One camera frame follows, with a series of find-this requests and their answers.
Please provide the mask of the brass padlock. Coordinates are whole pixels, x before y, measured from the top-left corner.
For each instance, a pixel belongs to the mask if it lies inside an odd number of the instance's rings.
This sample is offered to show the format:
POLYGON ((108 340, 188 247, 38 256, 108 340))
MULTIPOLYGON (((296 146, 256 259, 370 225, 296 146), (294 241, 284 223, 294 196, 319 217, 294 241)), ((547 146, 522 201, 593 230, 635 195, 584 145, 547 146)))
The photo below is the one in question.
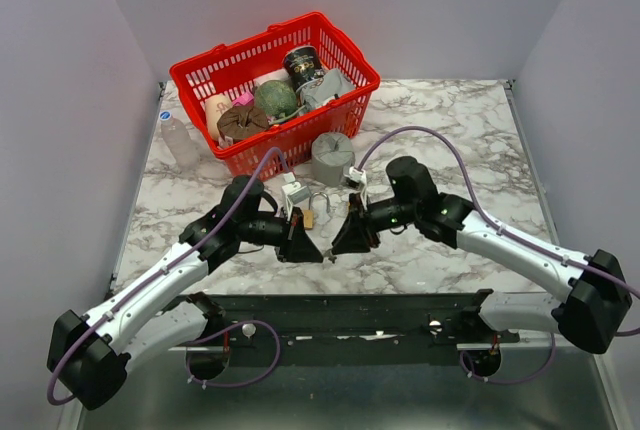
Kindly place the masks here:
POLYGON ((314 192, 307 200, 307 207, 302 210, 303 224, 306 230, 314 227, 316 219, 324 214, 329 216, 331 213, 331 201, 325 192, 314 192))

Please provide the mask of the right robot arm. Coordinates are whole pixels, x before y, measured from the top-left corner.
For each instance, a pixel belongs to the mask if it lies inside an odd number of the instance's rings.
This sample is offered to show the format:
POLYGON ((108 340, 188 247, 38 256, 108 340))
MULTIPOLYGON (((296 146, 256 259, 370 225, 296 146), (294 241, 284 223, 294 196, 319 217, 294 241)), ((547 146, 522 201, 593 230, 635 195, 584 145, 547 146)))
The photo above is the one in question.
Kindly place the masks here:
POLYGON ((414 226, 425 238, 496 262, 543 289, 541 295, 490 292, 460 317, 460 329, 480 342, 494 331, 557 333, 577 348, 605 353, 631 307, 618 259, 593 255, 533 238, 497 219, 485 219, 474 204, 438 191, 426 166, 410 156, 386 167, 392 197, 370 202, 349 196, 347 217, 328 252, 368 253, 382 231, 414 226))

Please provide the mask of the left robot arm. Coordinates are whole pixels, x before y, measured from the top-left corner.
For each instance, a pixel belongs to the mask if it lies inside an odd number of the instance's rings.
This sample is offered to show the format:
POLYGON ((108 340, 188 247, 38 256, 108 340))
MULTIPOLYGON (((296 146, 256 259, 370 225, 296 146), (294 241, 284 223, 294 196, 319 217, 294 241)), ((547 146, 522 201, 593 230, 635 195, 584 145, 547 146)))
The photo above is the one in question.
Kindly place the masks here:
POLYGON ((191 222, 167 253, 142 276, 98 306, 60 315, 52 330, 46 365, 54 383, 87 410, 104 405, 123 386, 128 369, 146 350, 177 343, 214 343, 220 318, 186 302, 165 307, 183 290, 235 256, 242 243, 271 246, 284 263, 320 263, 323 256, 304 228, 299 205, 311 196, 292 173, 281 188, 284 205, 259 206, 268 194, 255 177, 235 177, 220 202, 191 222))

